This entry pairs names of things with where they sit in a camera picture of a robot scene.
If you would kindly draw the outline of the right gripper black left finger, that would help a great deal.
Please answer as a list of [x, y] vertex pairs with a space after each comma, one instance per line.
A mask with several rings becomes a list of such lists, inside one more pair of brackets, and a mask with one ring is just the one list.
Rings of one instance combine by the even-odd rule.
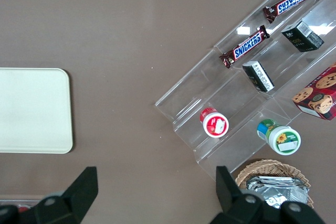
[[37, 223], [81, 223], [98, 194], [96, 167], [86, 167], [60, 195], [52, 195], [34, 207]]

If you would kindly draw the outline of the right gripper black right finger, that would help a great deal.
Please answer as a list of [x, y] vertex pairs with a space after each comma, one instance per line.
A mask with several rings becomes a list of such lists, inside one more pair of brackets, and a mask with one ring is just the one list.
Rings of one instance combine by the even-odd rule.
[[222, 212], [211, 223], [282, 223], [278, 209], [241, 192], [226, 166], [216, 167], [216, 194]]

